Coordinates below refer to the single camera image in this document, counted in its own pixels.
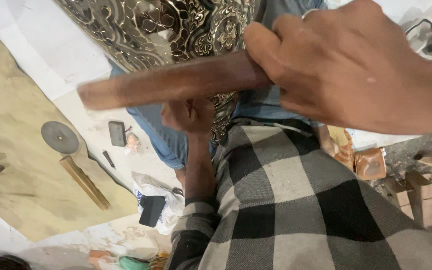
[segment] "wrist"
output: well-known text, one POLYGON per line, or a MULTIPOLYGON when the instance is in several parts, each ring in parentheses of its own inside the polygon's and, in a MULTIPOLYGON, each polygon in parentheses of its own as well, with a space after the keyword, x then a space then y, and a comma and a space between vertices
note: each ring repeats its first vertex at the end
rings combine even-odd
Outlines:
POLYGON ((207 144, 211 136, 211 132, 187 132, 188 143, 205 143, 207 144))

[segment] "checkered shirt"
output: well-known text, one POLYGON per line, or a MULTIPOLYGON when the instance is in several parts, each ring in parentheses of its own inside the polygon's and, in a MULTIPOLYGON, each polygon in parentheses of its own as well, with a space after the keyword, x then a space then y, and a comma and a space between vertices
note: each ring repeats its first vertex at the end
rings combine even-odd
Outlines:
POLYGON ((306 127, 236 122, 214 157, 216 200, 187 199, 166 269, 432 269, 432 234, 306 127))

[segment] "person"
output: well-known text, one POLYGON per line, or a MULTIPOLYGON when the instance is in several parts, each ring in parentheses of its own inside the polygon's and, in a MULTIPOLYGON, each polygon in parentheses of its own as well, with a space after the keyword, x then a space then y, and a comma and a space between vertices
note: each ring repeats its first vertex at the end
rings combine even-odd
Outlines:
MULTIPOLYGON (((309 0, 306 2, 297 0, 268 1, 265 4, 261 23, 271 27, 273 21, 282 13, 303 15, 310 9, 327 9, 324 0, 309 0)), ((111 76, 117 76, 124 71, 111 62, 113 70, 111 76)), ((245 90, 238 93, 238 103, 232 118, 253 117, 264 119, 295 119, 301 120, 312 126, 321 140, 321 147, 334 156, 338 151, 337 144, 331 140, 326 125, 316 122, 302 115, 284 110, 279 105, 279 86, 273 85, 263 89, 245 90)), ((127 112, 136 120, 141 129, 150 138, 153 149, 159 159, 171 169, 175 170, 177 179, 184 190, 184 176, 188 158, 188 138, 184 132, 175 131, 162 124, 160 111, 162 104, 147 104, 127 108, 127 112)), ((214 144, 209 143, 211 156, 216 152, 214 144)))
MULTIPOLYGON (((432 62, 371 0, 244 30, 286 110, 335 126, 432 133, 432 62)), ((299 119, 236 117, 211 160, 213 106, 170 101, 186 207, 165 269, 432 269, 432 234, 320 149, 299 119)))

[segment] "gray disc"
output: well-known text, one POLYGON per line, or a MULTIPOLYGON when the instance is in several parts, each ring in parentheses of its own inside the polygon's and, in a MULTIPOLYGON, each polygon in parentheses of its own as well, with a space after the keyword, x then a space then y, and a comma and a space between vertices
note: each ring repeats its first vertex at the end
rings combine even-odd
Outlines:
POLYGON ((61 154, 73 154, 79 148, 78 137, 63 123, 57 121, 44 123, 41 127, 41 135, 47 145, 61 154))

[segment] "sleeve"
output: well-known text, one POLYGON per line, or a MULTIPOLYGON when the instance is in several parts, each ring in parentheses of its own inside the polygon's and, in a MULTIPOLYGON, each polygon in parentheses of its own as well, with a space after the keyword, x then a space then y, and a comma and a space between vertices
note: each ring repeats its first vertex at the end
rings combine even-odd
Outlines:
POLYGON ((173 248, 166 270, 198 269, 221 218, 213 199, 186 199, 186 207, 171 235, 173 248))

